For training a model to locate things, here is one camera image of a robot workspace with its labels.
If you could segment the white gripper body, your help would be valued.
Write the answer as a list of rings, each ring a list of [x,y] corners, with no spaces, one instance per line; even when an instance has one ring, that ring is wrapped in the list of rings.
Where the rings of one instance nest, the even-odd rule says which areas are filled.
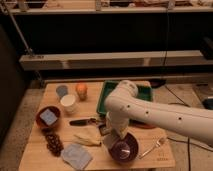
[[[106,146],[107,149],[111,149],[115,145],[115,143],[120,140],[121,138],[116,132],[111,132],[104,137],[103,144]]]

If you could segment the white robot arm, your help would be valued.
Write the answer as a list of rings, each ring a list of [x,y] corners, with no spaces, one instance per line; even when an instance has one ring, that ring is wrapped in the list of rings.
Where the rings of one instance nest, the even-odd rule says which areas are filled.
[[[121,138],[132,119],[213,147],[213,110],[154,103],[138,99],[137,94],[134,82],[122,80],[104,101],[108,122]]]

